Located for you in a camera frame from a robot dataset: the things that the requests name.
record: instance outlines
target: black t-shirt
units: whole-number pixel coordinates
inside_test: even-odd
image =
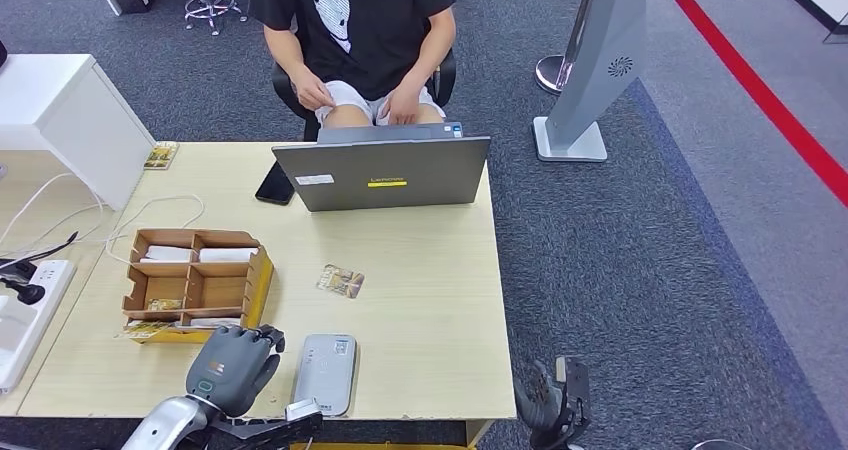
[[[456,0],[251,0],[250,14],[308,41],[306,65],[324,82],[342,80],[368,100],[392,91],[418,60],[427,20]],[[306,38],[300,34],[306,31]]]

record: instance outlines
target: white cable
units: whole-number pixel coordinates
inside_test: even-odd
[[[39,196],[39,195],[41,195],[41,193],[42,193],[42,192],[44,192],[44,190],[45,190],[48,186],[50,186],[50,184],[51,184],[51,183],[55,182],[56,180],[58,180],[58,179],[60,179],[60,178],[62,178],[62,177],[73,177],[73,176],[75,176],[75,175],[74,175],[74,174],[72,174],[72,173],[62,173],[62,174],[56,175],[55,177],[53,177],[53,178],[51,178],[50,180],[48,180],[48,181],[47,181],[47,183],[45,183],[44,185],[42,185],[42,186],[41,186],[41,188],[39,188],[39,189],[38,189],[38,190],[37,190],[37,191],[36,191],[36,192],[32,195],[32,197],[30,197],[29,201],[27,201],[27,203],[25,203],[25,204],[24,204],[24,206],[20,209],[20,211],[18,211],[17,215],[15,215],[15,216],[12,218],[12,221],[10,221],[10,222],[9,222],[9,225],[7,225],[7,226],[6,226],[6,230],[3,232],[3,235],[2,235],[2,236],[0,236],[0,243],[2,243],[3,239],[5,239],[5,238],[6,238],[6,236],[9,234],[9,231],[12,229],[12,226],[14,226],[15,222],[17,221],[17,219],[18,219],[21,215],[23,215],[23,213],[27,210],[27,208],[29,208],[29,206],[30,206],[30,205],[32,205],[32,202],[34,202],[34,201],[35,201],[35,199],[36,199],[36,198],[38,198],[38,196]],[[50,249],[52,249],[52,248],[55,248],[55,247],[56,247],[56,246],[58,246],[58,245],[61,245],[61,244],[50,245],[50,246],[47,246],[47,247],[42,247],[42,248],[40,248],[40,249],[38,249],[38,250],[36,250],[36,251],[32,251],[32,248],[31,248],[33,245],[35,245],[36,243],[38,243],[39,241],[41,241],[41,239],[42,239],[42,238],[46,237],[48,234],[50,234],[50,232],[52,232],[53,230],[55,230],[55,229],[56,229],[56,227],[58,227],[59,225],[61,225],[61,224],[62,224],[62,223],[64,223],[65,221],[67,221],[69,218],[71,218],[71,217],[73,217],[73,216],[76,216],[76,215],[78,215],[79,213],[84,212],[84,211],[86,211],[86,210],[89,210],[89,209],[91,209],[91,208],[94,208],[95,206],[96,206],[97,208],[99,208],[99,209],[100,209],[100,218],[97,220],[97,223],[96,223],[93,227],[91,227],[91,228],[90,228],[90,229],[89,229],[86,233],[84,233],[84,234],[83,234],[83,236],[82,236],[82,237],[80,237],[80,239],[85,238],[85,237],[87,237],[87,236],[91,235],[91,234],[92,234],[92,233],[94,233],[94,232],[95,232],[98,228],[100,228],[100,226],[101,226],[101,225],[103,225],[103,201],[102,201],[102,200],[100,200],[100,197],[97,195],[97,193],[96,193],[96,192],[95,192],[95,191],[94,191],[91,187],[89,187],[87,184],[86,184],[86,188],[88,188],[88,191],[89,191],[89,192],[91,192],[91,196],[92,196],[92,197],[94,197],[94,200],[95,200],[95,201],[97,201],[97,204],[96,204],[96,205],[91,205],[91,206],[86,207],[86,208],[84,208],[84,209],[77,210],[76,212],[74,212],[74,213],[72,213],[72,214],[70,214],[70,215],[68,215],[68,216],[64,217],[63,219],[59,220],[59,222],[57,222],[55,225],[53,225],[52,227],[50,227],[50,229],[48,229],[48,230],[47,230],[45,233],[43,233],[40,237],[38,237],[38,238],[37,238],[37,239],[35,239],[34,241],[32,241],[32,242],[28,243],[28,244],[27,244],[27,245],[25,245],[24,247],[22,247],[22,248],[30,247],[30,248],[28,248],[28,250],[27,250],[27,254],[26,254],[25,256],[20,257],[20,258],[18,258],[18,259],[16,259],[16,260],[12,260],[12,261],[10,261],[10,262],[8,262],[8,263],[5,263],[5,264],[3,264],[3,265],[0,265],[0,270],[4,269],[4,268],[6,268],[6,267],[10,267],[10,266],[12,266],[12,265],[14,265],[14,264],[16,264],[16,263],[18,263],[18,262],[22,262],[22,261],[24,261],[24,260],[26,260],[26,259],[28,259],[28,258],[31,258],[31,257],[33,257],[33,256],[35,256],[35,255],[38,255],[38,254],[40,254],[40,253],[42,253],[42,252],[46,252],[46,251],[48,251],[48,250],[50,250]],[[11,253],[18,253],[18,251],[20,251],[20,250],[21,250],[21,249],[18,249],[18,250],[16,250],[16,251],[11,252]]]
[[[29,243],[27,243],[26,245],[23,245],[23,246],[21,246],[21,247],[19,247],[19,248],[15,249],[15,250],[11,250],[11,251],[5,252],[5,253],[3,253],[3,254],[0,254],[0,258],[2,258],[2,257],[6,257],[6,256],[8,256],[8,255],[15,254],[15,253],[21,253],[21,252],[24,252],[24,253],[32,253],[32,247],[33,247],[36,243],[40,242],[40,241],[41,241],[44,237],[46,237],[47,235],[49,235],[50,233],[52,233],[52,232],[53,232],[53,230],[55,230],[57,227],[59,227],[59,225],[61,225],[61,224],[65,223],[66,221],[68,221],[68,220],[70,220],[71,218],[73,218],[73,217],[75,217],[75,216],[79,215],[79,214],[80,214],[80,213],[82,213],[82,212],[87,212],[88,210],[91,210],[92,208],[98,208],[98,207],[102,208],[102,204],[89,205],[89,206],[87,206],[87,207],[85,207],[85,208],[81,208],[81,209],[77,210],[76,212],[74,212],[74,213],[72,213],[72,214],[70,214],[70,215],[68,215],[68,216],[66,216],[66,217],[64,217],[64,218],[62,218],[61,220],[59,220],[58,222],[56,222],[55,224],[53,224],[53,226],[52,226],[52,227],[50,227],[50,228],[49,228],[46,232],[42,233],[40,237],[36,238],[36,239],[35,239],[35,240],[33,240],[32,242],[29,242]],[[82,243],[82,242],[84,241],[84,240],[83,240],[83,238],[85,238],[85,237],[87,237],[88,235],[90,235],[90,234],[93,232],[93,230],[96,230],[96,229],[97,229],[97,227],[93,228],[92,230],[89,230],[89,231],[88,231],[88,232],[86,232],[83,236],[81,236],[81,237],[77,237],[77,239],[76,239],[76,240],[74,240],[74,243]]]
[[[197,203],[200,204],[200,211],[197,212],[193,217],[188,219],[184,224],[182,224],[182,226],[180,228],[185,228],[185,227],[191,225],[195,220],[200,218],[203,215],[203,213],[206,211],[206,204],[203,203],[203,200],[201,200],[200,197],[192,194],[192,195],[175,195],[175,196],[172,196],[172,197],[152,198],[152,199],[148,200],[144,205],[142,205],[141,208],[139,208],[138,211],[135,213],[135,215],[130,217],[129,220],[122,223],[121,225],[118,225],[118,227],[115,228],[115,231],[113,231],[112,233],[109,234],[109,237],[106,239],[106,254],[109,255],[110,257],[112,257],[113,259],[119,261],[119,262],[123,262],[127,265],[132,265],[132,263],[130,263],[129,260],[124,260],[123,258],[120,258],[117,255],[115,255],[114,253],[112,253],[112,247],[114,247],[114,245],[115,245],[115,240],[126,236],[126,235],[120,235],[121,231],[123,231],[124,228],[126,228],[126,226],[129,225],[133,220],[138,218],[141,215],[141,212],[143,212],[144,209],[147,208],[151,203],[161,202],[161,201],[165,201],[165,200],[187,200],[187,199],[195,200],[195,201],[197,201]]]
[[[34,202],[35,199],[38,198],[38,196],[41,195],[41,193],[45,189],[47,189],[47,187],[49,187],[51,183],[55,182],[56,180],[59,180],[62,177],[73,177],[73,176],[74,176],[74,174],[72,174],[72,173],[60,173],[59,175],[56,175],[55,177],[51,178],[50,180],[47,180],[47,183],[42,185],[41,188],[39,188],[31,197],[29,197],[29,200],[27,201],[27,203],[24,204],[24,206],[20,209],[20,211],[18,211],[17,215],[12,217],[12,221],[9,222],[9,225],[6,226],[6,230],[3,231],[3,235],[0,235],[0,245],[3,244],[3,240],[6,239],[6,235],[9,234],[9,230],[11,230],[12,227],[15,225],[15,222],[18,221],[18,218],[20,218],[20,216],[23,215],[23,213],[26,211],[26,209],[29,208],[30,205],[32,205],[32,202]]]

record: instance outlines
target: anime graphic print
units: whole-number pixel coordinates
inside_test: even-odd
[[[321,21],[330,35],[345,52],[350,53],[347,25],[350,20],[350,0],[312,0]]]

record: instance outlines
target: wooden desk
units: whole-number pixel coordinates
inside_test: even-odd
[[[360,346],[347,418],[472,421],[472,439],[483,422],[515,417],[487,172],[473,205],[310,214],[297,198],[288,207],[254,199],[270,147],[182,144],[169,170],[144,175],[125,210],[193,193],[206,203],[193,227],[245,230],[267,248],[276,272],[263,322],[285,331],[288,348],[250,415],[281,415],[304,337],[334,332]],[[127,231],[178,226],[196,211],[191,201],[155,203]],[[315,288],[327,263],[365,273],[359,298]],[[104,255],[21,415],[141,417],[185,393],[199,346],[115,338],[129,290],[125,265]]]
[[[47,151],[0,151],[0,163],[9,167],[6,177],[0,179],[0,234],[8,222],[38,190],[41,185],[60,173],[68,171],[50,152]],[[50,225],[73,213],[75,210],[94,204],[94,198],[85,185],[73,177],[66,177],[54,182],[39,196],[38,200],[24,213],[12,232],[2,243],[2,252],[15,250],[22,245],[38,238]],[[105,209],[103,225],[89,238],[106,238],[114,230],[118,215]],[[92,209],[73,217],[48,235],[39,246],[50,243],[60,243],[74,231],[87,231],[97,223],[100,214]],[[0,395],[0,415],[15,415],[21,406],[35,376],[44,363],[59,331],[68,318],[71,308],[77,300],[82,288],[88,281],[94,264],[100,257],[103,245],[97,243],[79,243],[57,253],[51,258],[70,260],[76,265],[76,274],[71,281],[56,313],[47,327],[41,344],[33,354],[32,361],[27,367],[21,382],[7,395]],[[11,295],[14,292],[0,288],[0,295]]]

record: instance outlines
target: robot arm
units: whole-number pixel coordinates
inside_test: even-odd
[[[536,372],[529,389],[514,385],[518,417],[530,427],[533,450],[569,448],[589,426],[589,370],[586,365],[559,357],[554,383],[547,368],[535,362]]]
[[[238,419],[277,371],[278,353],[284,349],[283,333],[270,325],[258,330],[219,327],[189,369],[187,394],[157,405],[123,450],[174,450],[189,435],[208,440],[212,431],[248,444],[290,443],[313,436],[323,423],[314,400],[287,406],[282,419]]]

